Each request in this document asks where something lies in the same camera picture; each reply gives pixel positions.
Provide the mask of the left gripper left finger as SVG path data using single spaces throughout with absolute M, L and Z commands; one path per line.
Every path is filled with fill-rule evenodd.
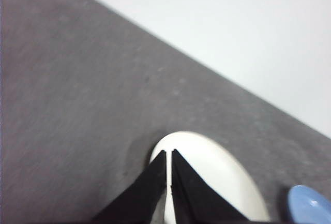
M 96 223 L 150 223 L 167 187 L 166 152 L 161 151 L 137 179 L 100 213 Z

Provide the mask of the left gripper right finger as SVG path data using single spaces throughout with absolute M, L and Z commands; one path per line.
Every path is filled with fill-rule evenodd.
M 172 198 L 177 223 L 246 223 L 249 219 L 217 194 L 178 150 L 172 151 Z

